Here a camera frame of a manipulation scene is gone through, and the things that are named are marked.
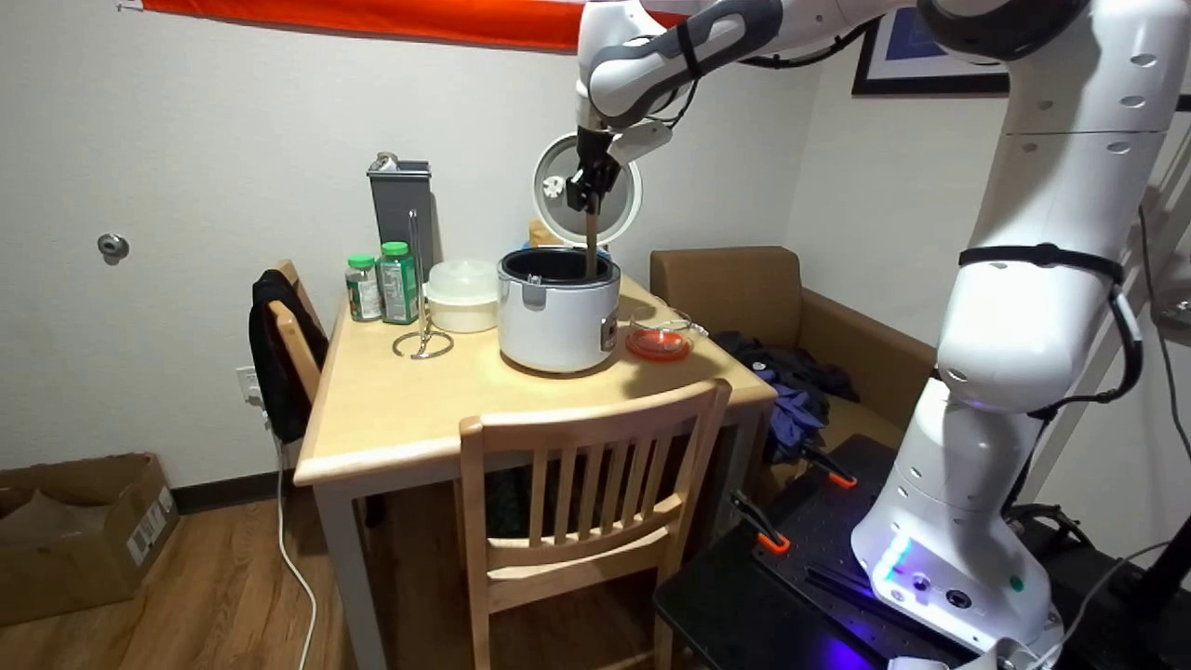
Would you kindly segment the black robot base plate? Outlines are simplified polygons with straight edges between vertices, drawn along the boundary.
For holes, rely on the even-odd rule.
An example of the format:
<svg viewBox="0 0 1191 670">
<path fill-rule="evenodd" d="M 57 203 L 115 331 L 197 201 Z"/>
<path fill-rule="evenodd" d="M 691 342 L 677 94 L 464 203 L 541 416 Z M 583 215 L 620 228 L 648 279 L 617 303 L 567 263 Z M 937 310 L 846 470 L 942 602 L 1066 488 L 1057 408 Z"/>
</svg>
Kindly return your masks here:
<svg viewBox="0 0 1191 670">
<path fill-rule="evenodd" d="M 829 460 L 851 488 L 813 470 L 764 510 L 790 541 L 787 553 L 742 522 L 655 593 L 655 609 L 711 670 L 885 670 L 893 656 L 973 662 L 966 649 L 875 602 L 850 551 L 893 450 L 851 435 Z M 1077 624 L 1057 670 L 1191 670 L 1185 588 L 1140 609 L 1146 568 L 1102 553 L 1057 505 L 1025 504 L 1010 522 L 1042 558 L 1060 619 Z"/>
</svg>

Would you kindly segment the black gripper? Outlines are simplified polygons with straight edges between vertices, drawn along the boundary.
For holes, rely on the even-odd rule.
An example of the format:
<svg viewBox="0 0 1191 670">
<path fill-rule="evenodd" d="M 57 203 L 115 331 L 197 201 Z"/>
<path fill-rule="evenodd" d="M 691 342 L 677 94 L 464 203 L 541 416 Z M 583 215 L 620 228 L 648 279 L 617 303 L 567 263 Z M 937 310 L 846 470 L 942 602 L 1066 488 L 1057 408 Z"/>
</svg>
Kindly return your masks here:
<svg viewBox="0 0 1191 670">
<path fill-rule="evenodd" d="M 594 213 L 613 184 L 617 184 L 617 159 L 610 155 L 610 139 L 594 129 L 582 129 L 576 172 L 567 177 L 567 201 L 576 213 Z"/>
</svg>

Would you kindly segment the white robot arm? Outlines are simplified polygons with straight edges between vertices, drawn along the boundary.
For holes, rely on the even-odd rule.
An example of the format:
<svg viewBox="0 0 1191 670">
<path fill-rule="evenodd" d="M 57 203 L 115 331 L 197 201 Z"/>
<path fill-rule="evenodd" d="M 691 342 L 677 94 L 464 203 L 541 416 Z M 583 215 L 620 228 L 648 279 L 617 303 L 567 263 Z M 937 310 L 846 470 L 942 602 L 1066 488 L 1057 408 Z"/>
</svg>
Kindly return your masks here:
<svg viewBox="0 0 1191 670">
<path fill-rule="evenodd" d="M 1129 323 L 1125 244 L 1177 112 L 1191 0 L 706 0 L 667 26 L 583 0 L 568 201 L 667 141 L 664 109 L 749 56 L 813 56 L 896 12 L 1010 71 L 1010 109 L 933 371 L 850 548 L 878 602 L 1037 670 L 1066 649 L 1051 578 L 1006 522 L 1046 419 L 1102 323 Z"/>
</svg>

